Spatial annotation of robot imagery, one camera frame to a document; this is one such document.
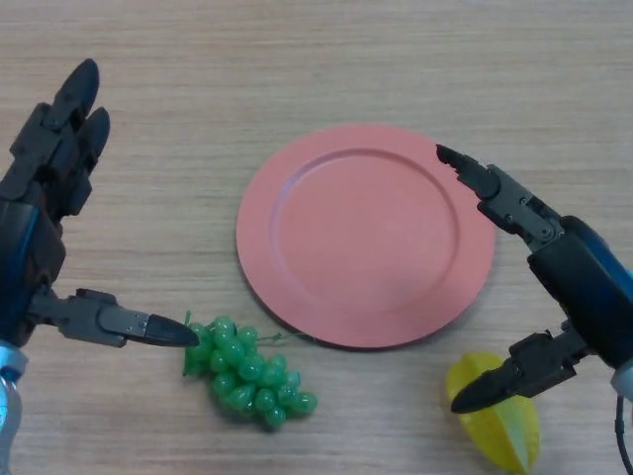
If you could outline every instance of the grape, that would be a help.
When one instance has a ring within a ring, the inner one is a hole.
[[[257,381],[264,374],[266,361],[260,354],[245,356],[239,364],[237,374],[244,381]]]
[[[235,374],[232,371],[226,371],[216,376],[212,384],[212,389],[214,393],[222,397],[230,393],[235,387],[235,384]]]
[[[207,372],[208,365],[203,361],[194,361],[185,353],[185,367],[182,371],[183,376],[202,376]]]
[[[283,354],[273,354],[268,358],[268,364],[280,367],[282,373],[286,371],[286,357]]]
[[[271,428],[280,428],[286,421],[286,411],[280,406],[275,406],[264,415],[264,419]]]
[[[235,323],[229,317],[217,317],[211,325],[215,330],[227,331],[231,336],[235,335]]]
[[[264,371],[258,381],[259,386],[271,388],[284,382],[284,370],[281,366],[271,365],[268,362],[264,366]]]
[[[226,362],[225,355],[219,349],[214,349],[211,353],[211,369],[217,373],[222,373],[228,370],[228,363]]]
[[[252,418],[257,414],[257,411],[255,410],[255,404],[252,401],[249,402],[246,407],[242,409],[239,413],[242,414],[245,418]]]
[[[284,383],[293,386],[294,388],[298,388],[301,386],[301,374],[297,371],[288,371],[284,375]]]
[[[193,361],[205,361],[209,360],[211,352],[214,349],[213,341],[211,340],[211,334],[201,324],[191,324],[189,326],[191,331],[198,337],[198,345],[185,349],[185,355]]]
[[[254,356],[255,354],[258,354],[259,350],[257,349],[257,345],[253,345],[253,346],[245,346],[244,347],[244,355],[245,356]]]
[[[214,330],[214,343],[218,348],[224,348],[232,339],[233,335],[227,329]]]
[[[311,414],[318,405],[317,396],[313,393],[299,393],[297,399],[292,405],[292,410],[299,414]]]
[[[233,389],[228,395],[228,404],[236,411],[242,411],[252,402],[255,396],[255,385],[244,384]]]
[[[282,406],[292,406],[297,400],[297,388],[289,384],[283,384],[277,390],[277,400]]]
[[[231,338],[222,348],[226,362],[236,368],[244,359],[244,345],[237,338]]]
[[[262,388],[257,392],[255,396],[255,408],[261,413],[270,411],[275,407],[275,393],[272,389]]]
[[[246,346],[255,346],[257,344],[257,330],[254,327],[242,327],[237,332],[237,338]]]

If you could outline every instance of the wood grain surface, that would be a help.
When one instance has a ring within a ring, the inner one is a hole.
[[[2,0],[2,168],[36,103],[93,57],[112,133],[89,204],[65,226],[60,295],[84,286],[140,310],[230,313],[277,332],[239,274],[240,196],[288,141],[364,121],[496,163],[633,266],[632,22],[628,0]],[[355,354],[288,340],[280,349],[320,407],[276,434],[222,417],[203,385],[183,382],[179,350],[39,329],[12,470],[498,474],[447,414],[443,379],[463,351],[503,355],[557,329],[563,314],[526,255],[499,234],[477,304],[419,345]],[[587,360],[537,398],[533,473],[624,473],[610,375]]]

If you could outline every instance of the grape stem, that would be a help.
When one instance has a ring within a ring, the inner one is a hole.
[[[187,314],[185,315],[185,325],[189,325],[189,322],[191,321],[191,311],[188,310]],[[214,324],[208,324],[205,326],[205,328],[207,330],[213,330],[214,329]],[[286,339],[286,338],[290,338],[292,336],[307,336],[312,338],[314,341],[317,341],[316,338],[314,338],[313,336],[307,334],[307,333],[288,333],[288,334],[282,334],[281,332],[277,332],[275,334],[272,334],[270,336],[260,336],[257,341],[267,341],[269,340],[271,343],[276,343],[277,341],[281,341],[282,339]]]

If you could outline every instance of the cable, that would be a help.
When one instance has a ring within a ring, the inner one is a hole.
[[[620,450],[620,456],[622,457],[622,463],[626,468],[628,475],[633,475],[633,466],[631,466],[631,460],[629,454],[626,451],[626,445],[624,443],[624,398],[622,396],[617,397],[615,404],[615,439],[617,440],[617,448]]]

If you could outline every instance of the grape bunch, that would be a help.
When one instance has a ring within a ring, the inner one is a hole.
[[[228,317],[210,325],[185,323],[200,344],[185,350],[183,375],[210,377],[209,389],[229,411],[260,417],[271,428],[280,428],[288,417],[307,416],[317,408],[317,396],[300,390],[301,375],[289,371],[286,358],[260,354],[254,327],[238,328]]]

